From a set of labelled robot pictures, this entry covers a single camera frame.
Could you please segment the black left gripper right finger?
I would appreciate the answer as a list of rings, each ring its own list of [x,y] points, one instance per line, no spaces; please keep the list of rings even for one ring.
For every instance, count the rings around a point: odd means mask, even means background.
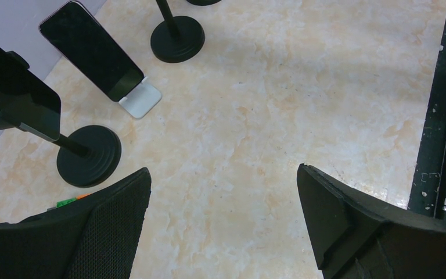
[[[446,278],[446,221],[389,204],[311,165],[299,165],[297,188],[325,278]]]

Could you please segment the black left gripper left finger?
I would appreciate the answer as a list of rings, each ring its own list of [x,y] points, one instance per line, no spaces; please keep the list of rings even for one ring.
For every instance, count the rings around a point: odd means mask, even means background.
[[[0,223],[0,278],[129,278],[151,184],[142,168],[67,205]]]

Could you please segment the black clamp stand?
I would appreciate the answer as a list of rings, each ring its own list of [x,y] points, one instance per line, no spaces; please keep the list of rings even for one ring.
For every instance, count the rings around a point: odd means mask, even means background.
[[[60,148],[56,165],[61,178],[75,187],[100,184],[120,161],[120,139],[105,126],[81,127],[68,137],[60,132],[59,139],[51,143]]]
[[[164,18],[152,32],[153,54],[166,63],[181,63],[200,52],[206,36],[202,25],[189,16],[173,16],[166,0],[157,0]]]
[[[221,0],[187,0],[192,5],[196,6],[209,6],[219,3]]]

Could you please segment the silver metal phone stand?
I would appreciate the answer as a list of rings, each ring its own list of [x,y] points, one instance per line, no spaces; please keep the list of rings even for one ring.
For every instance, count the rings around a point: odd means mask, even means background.
[[[119,105],[133,118],[141,119],[162,99],[162,93],[145,77],[131,92],[120,99]]]

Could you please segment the dark green-edged smartphone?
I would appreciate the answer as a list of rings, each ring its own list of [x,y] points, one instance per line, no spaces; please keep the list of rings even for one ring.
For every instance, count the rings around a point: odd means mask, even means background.
[[[0,130],[18,128],[57,141],[60,98],[28,68],[17,53],[0,48]]]

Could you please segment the purple smartphone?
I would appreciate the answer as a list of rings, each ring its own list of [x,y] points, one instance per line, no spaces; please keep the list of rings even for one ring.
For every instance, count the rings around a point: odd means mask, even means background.
[[[145,78],[114,38],[79,1],[68,1],[39,31],[110,100],[119,102]]]

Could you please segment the black clamp stand back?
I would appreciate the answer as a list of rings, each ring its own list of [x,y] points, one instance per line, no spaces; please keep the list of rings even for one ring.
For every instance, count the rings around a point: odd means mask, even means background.
[[[157,0],[164,18],[152,32],[153,54],[166,63],[181,63],[200,52],[206,36],[202,25],[189,16],[173,16],[166,0]]]

